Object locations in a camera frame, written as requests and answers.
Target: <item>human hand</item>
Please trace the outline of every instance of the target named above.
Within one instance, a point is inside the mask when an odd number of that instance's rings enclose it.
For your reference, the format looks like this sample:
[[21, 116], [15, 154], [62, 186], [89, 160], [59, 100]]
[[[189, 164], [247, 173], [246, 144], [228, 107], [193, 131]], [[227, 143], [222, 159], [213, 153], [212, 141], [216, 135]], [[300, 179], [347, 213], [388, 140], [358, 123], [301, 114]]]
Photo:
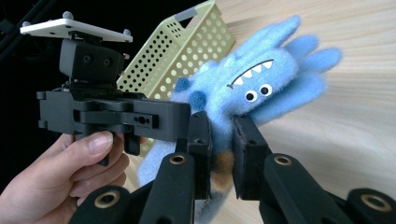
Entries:
[[[107, 154], [109, 165], [97, 164]], [[0, 195], [0, 222], [68, 223], [91, 192], [122, 186], [128, 164], [121, 135], [105, 131], [76, 141], [62, 134]]]

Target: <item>stuffed monster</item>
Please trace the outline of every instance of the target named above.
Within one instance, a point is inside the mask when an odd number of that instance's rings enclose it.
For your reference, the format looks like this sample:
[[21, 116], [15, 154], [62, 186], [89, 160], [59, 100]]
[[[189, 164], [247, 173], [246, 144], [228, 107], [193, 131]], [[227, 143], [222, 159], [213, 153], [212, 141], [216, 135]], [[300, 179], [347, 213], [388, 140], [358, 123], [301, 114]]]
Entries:
[[[232, 188], [233, 116], [248, 115], [261, 126], [325, 92], [322, 74], [340, 62], [341, 50], [317, 50], [314, 35], [282, 46], [299, 25], [300, 18], [294, 16], [264, 27], [219, 63], [208, 61], [193, 76], [178, 79], [171, 101], [189, 103], [191, 113], [204, 110], [212, 130], [211, 197], [195, 201], [196, 222], [210, 222]], [[142, 186], [155, 178], [163, 157], [175, 146], [154, 144], [138, 169]]]

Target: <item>light wood table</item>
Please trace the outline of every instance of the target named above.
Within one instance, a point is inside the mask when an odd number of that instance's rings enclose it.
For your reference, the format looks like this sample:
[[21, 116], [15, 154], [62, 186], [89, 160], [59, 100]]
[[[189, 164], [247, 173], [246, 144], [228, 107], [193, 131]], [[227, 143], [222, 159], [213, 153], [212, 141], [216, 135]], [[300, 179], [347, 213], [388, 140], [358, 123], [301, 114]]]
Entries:
[[[380, 190], [396, 199], [396, 1], [218, 0], [234, 49], [273, 22], [299, 15], [296, 35], [316, 34], [320, 48], [344, 52], [315, 102], [260, 127], [274, 152], [299, 160], [327, 191]], [[128, 185], [141, 158], [131, 158]], [[258, 202], [234, 190], [214, 223], [262, 223]]]

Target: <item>black metal bracket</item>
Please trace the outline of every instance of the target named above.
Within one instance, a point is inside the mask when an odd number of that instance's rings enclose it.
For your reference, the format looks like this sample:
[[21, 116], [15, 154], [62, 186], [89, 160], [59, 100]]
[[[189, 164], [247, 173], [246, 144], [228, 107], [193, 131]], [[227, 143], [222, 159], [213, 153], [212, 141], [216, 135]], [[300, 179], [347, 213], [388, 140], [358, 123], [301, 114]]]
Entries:
[[[70, 223], [193, 223], [193, 201], [210, 196], [207, 123], [205, 112], [191, 116], [189, 140], [177, 141], [176, 152], [163, 159], [154, 181], [132, 193], [103, 187], [86, 199]], [[235, 117], [233, 125], [236, 195], [260, 201], [265, 224], [396, 223], [396, 202], [388, 195], [353, 189], [346, 200], [340, 199], [325, 191], [296, 159], [273, 153], [249, 117]]]
[[[38, 126], [80, 139], [100, 131], [124, 133], [125, 152], [140, 154], [140, 136], [176, 142], [186, 138], [189, 104], [148, 99], [143, 93], [117, 89], [124, 58], [94, 45], [95, 36], [74, 32], [86, 42], [64, 39], [60, 71], [69, 77], [55, 91], [39, 91]], [[108, 156], [100, 164], [108, 164]]]

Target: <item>metal hole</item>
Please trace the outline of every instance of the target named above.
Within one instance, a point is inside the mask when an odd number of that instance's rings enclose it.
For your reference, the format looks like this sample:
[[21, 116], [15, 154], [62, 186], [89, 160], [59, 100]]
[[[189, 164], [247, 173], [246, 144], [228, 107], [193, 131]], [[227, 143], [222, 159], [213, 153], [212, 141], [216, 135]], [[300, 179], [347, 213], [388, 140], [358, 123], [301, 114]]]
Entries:
[[194, 143], [204, 144], [205, 140], [197, 138], [197, 139], [194, 139]]
[[184, 162], [186, 162], [186, 158], [184, 156], [173, 156], [170, 159], [170, 162], [174, 165], [179, 165], [179, 164], [183, 164]]
[[362, 194], [361, 200], [367, 206], [380, 212], [390, 212], [392, 210], [392, 207], [387, 201], [374, 194]]
[[157, 224], [172, 224], [172, 220], [169, 217], [160, 217], [157, 220]]
[[321, 219], [321, 223], [322, 223], [322, 224], [339, 224], [338, 221], [336, 221], [336, 220], [334, 220], [334, 219], [332, 219], [332, 218], [328, 218], [328, 217], [323, 217], [323, 218]]
[[99, 195], [95, 199], [95, 206], [98, 208], [108, 208], [113, 206], [120, 199], [120, 193], [115, 190], [110, 190]]
[[284, 156], [277, 156], [274, 161], [280, 165], [291, 165], [291, 159]]

